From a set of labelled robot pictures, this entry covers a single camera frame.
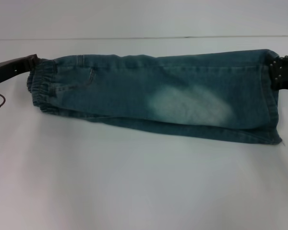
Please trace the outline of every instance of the jeans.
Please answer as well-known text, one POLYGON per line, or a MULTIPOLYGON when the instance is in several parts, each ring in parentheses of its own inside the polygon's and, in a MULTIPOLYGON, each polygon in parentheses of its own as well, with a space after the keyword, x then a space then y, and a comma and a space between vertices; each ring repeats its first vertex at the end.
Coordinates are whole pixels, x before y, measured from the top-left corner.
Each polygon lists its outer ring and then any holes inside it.
POLYGON ((28 89, 42 112, 148 132, 278 144, 270 50, 41 60, 28 89))

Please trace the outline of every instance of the white surface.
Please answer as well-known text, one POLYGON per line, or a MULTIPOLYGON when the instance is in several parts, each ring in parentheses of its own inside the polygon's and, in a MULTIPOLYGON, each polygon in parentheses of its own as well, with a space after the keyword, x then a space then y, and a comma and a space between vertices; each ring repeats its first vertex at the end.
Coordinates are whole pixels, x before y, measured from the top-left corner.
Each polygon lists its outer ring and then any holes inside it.
MULTIPOLYGON (((259 48, 288 55, 288 38, 0 41, 0 62, 259 48)), ((287 91, 284 145, 264 146, 45 115, 27 75, 0 84, 0 230, 288 230, 287 91)))
POLYGON ((0 0, 0 39, 288 35, 288 0, 0 0))

